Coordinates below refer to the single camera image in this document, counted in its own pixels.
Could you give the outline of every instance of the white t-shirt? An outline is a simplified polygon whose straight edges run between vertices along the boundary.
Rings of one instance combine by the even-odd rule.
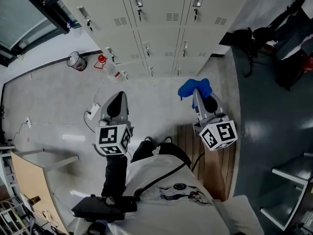
[[[182,163],[171,155],[157,155],[130,164],[123,195],[132,196],[138,188],[144,188]],[[237,198],[239,201],[224,202],[234,224],[246,235],[262,235],[263,230],[247,198]],[[212,197],[187,166],[144,191],[140,199],[136,212],[126,213],[125,220],[108,225],[112,234],[229,234],[226,224],[211,204]]]

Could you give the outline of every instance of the shoe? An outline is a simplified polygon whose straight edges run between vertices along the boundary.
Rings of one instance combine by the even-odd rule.
[[[168,136],[164,139],[163,143],[173,143],[173,140],[170,136]]]
[[[151,137],[149,137],[149,136],[147,136],[146,138],[145,138],[145,141],[146,140],[148,140],[148,141],[150,141],[151,143],[153,143],[153,139],[151,138]]]

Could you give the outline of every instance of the blue cloth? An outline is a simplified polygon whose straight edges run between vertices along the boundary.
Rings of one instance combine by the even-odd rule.
[[[198,89],[202,94],[203,98],[207,98],[212,93],[212,88],[210,87],[210,82],[207,78],[202,79],[201,81],[197,81],[195,79],[189,79],[183,86],[181,86],[178,90],[178,95],[182,100],[183,97],[189,97],[193,95],[194,90]],[[195,108],[195,103],[192,100],[192,109]]]

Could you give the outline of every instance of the concrete floor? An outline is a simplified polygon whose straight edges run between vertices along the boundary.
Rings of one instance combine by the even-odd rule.
[[[79,155],[79,161],[53,172],[49,180],[65,222],[72,219],[70,209],[78,199],[71,191],[100,195],[104,182],[106,160],[93,149],[95,135],[83,122],[83,113],[91,108],[91,98],[102,79],[101,71],[94,69],[97,55],[88,57],[89,65],[78,72],[61,62],[18,78],[5,86],[3,130],[12,139],[27,116],[31,129],[23,125],[14,145],[18,151],[50,149]],[[213,92],[221,97],[221,58],[210,58],[197,79],[208,78]],[[118,91],[128,97],[129,120],[134,136],[129,145],[134,153],[139,143],[151,136],[162,141],[174,134],[174,126],[192,123],[197,119],[191,108],[192,98],[180,100],[178,88],[187,77],[146,78],[114,83],[106,80],[95,101],[103,105]],[[87,123],[97,126],[100,111]],[[63,135],[80,136],[84,141],[63,139]]]

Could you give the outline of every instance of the power outlet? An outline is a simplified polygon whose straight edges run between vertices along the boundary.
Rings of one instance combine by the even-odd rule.
[[[31,128],[31,121],[29,117],[26,118],[26,123],[28,124],[28,127]]]
[[[90,114],[87,115],[89,120],[92,120],[94,118],[94,115],[96,115],[96,113],[98,112],[99,109],[100,109],[100,105],[98,105],[97,103],[94,103],[92,105],[92,109],[90,110]]]

